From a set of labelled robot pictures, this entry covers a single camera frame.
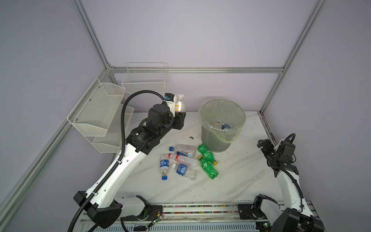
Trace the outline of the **clear bottle green red cap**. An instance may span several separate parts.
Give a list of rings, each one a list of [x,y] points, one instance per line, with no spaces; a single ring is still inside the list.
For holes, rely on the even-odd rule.
[[[221,130],[222,129],[222,123],[220,121],[217,121],[213,124],[213,128]]]

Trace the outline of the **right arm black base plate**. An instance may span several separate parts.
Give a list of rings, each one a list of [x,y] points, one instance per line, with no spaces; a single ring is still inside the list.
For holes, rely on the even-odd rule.
[[[282,211],[277,203],[264,199],[260,204],[238,205],[240,219],[266,219],[274,222],[281,215]]]

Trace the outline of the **clear bottle white label front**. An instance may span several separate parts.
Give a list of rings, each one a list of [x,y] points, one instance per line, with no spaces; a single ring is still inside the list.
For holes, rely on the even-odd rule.
[[[175,102],[175,112],[184,113],[186,110],[185,96],[177,94]]]

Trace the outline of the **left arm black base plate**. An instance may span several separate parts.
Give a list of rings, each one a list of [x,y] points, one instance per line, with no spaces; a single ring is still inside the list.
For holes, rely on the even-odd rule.
[[[144,211],[138,216],[124,217],[124,221],[154,221],[163,213],[163,206],[151,205],[144,208]]]

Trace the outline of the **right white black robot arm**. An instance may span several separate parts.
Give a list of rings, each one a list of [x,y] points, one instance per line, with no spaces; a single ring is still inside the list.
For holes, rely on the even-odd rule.
[[[267,165],[273,170],[284,201],[282,210],[278,202],[264,194],[256,196],[252,211],[256,218],[265,216],[271,232],[323,232],[324,224],[315,218],[305,201],[300,187],[299,171],[294,163],[294,145],[296,135],[293,133],[274,145],[269,139],[259,140],[257,147],[266,158]]]

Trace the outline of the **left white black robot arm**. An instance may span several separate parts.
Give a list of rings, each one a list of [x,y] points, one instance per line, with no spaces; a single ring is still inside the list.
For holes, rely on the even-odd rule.
[[[124,217],[148,216],[150,203],[140,195],[132,198],[116,197],[121,186],[134,168],[159,145],[160,140],[172,129],[181,130],[186,113],[173,113],[169,106],[154,105],[138,127],[134,128],[126,141],[123,150],[116,157],[100,179],[88,190],[79,191],[74,200],[79,209],[74,215],[68,231],[73,231],[83,212],[94,222],[95,227],[106,229],[117,219]]]

